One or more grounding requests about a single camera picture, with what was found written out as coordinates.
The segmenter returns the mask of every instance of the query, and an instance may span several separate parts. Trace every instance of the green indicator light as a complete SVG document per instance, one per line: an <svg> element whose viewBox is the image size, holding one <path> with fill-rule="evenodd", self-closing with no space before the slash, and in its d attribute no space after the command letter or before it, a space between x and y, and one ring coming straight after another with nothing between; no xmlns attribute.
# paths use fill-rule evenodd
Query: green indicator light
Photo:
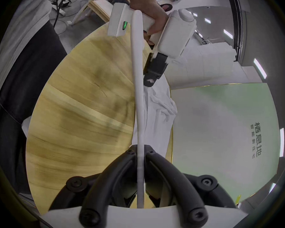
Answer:
<svg viewBox="0 0 285 228"><path fill-rule="evenodd" d="M125 30L125 28L127 27L127 23L128 23L127 21L124 21L124 22L123 22L122 30Z"/></svg>

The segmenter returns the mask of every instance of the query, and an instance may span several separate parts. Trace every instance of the black fabric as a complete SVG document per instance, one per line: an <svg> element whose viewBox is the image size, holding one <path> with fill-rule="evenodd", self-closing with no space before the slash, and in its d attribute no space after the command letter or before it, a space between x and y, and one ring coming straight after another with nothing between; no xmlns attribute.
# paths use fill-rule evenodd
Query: black fabric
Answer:
<svg viewBox="0 0 285 228"><path fill-rule="evenodd" d="M67 55L48 21L25 46L0 91L0 165L17 193L30 193L21 129L58 64Z"/></svg>

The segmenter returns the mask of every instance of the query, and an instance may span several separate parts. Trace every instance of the ceiling light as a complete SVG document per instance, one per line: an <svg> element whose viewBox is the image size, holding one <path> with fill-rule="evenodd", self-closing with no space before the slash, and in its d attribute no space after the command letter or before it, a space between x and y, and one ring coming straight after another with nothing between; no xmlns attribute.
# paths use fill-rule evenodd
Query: ceiling light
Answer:
<svg viewBox="0 0 285 228"><path fill-rule="evenodd" d="M264 69L262 68L261 64L257 61L257 59L254 59L254 64L257 66L258 70L262 74L263 78L266 79L267 74L265 73Z"/></svg>
<svg viewBox="0 0 285 228"><path fill-rule="evenodd" d="M273 183L269 189L269 193L272 191L272 189L274 189L275 183Z"/></svg>
<svg viewBox="0 0 285 228"><path fill-rule="evenodd" d="M226 35L228 35L231 39L233 39L233 35L230 34L227 30L224 29L224 33L225 33Z"/></svg>
<svg viewBox="0 0 285 228"><path fill-rule="evenodd" d="M280 129L280 157L284 155L284 128Z"/></svg>

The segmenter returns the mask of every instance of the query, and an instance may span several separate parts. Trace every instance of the screw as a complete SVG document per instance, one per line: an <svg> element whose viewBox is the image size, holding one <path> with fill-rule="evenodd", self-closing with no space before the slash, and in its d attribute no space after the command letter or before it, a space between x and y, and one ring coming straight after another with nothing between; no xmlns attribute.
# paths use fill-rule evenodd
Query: screw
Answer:
<svg viewBox="0 0 285 228"><path fill-rule="evenodd" d="M207 187L210 187L212 184L212 181L210 179L204 179L202 180L202 184L206 185Z"/></svg>
<svg viewBox="0 0 285 228"><path fill-rule="evenodd" d="M191 224L201 222L207 218L204 209L194 209L189 213L188 219Z"/></svg>
<svg viewBox="0 0 285 228"><path fill-rule="evenodd" d="M96 211L92 209L86 209L80 213L79 220L82 225L93 227L100 222L100 216Z"/></svg>
<svg viewBox="0 0 285 228"><path fill-rule="evenodd" d="M82 184L82 183L81 183L81 181L80 181L79 179L73 180L73 181L71 182L71 186L74 187L74 188L80 187L81 184Z"/></svg>

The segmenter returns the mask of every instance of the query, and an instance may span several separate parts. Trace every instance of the wood grain surface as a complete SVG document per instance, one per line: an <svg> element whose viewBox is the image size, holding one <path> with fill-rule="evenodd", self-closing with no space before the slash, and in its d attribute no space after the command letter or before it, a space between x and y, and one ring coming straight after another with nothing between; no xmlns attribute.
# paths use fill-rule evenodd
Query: wood grain surface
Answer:
<svg viewBox="0 0 285 228"><path fill-rule="evenodd" d="M107 29L105 24L95 30L64 58L35 106L26 169L41 214L70 177L102 172L131 145L135 106L130 28L118 38L107 36ZM149 52L146 43L143 65ZM172 159L172 141L167 158Z"/></svg>

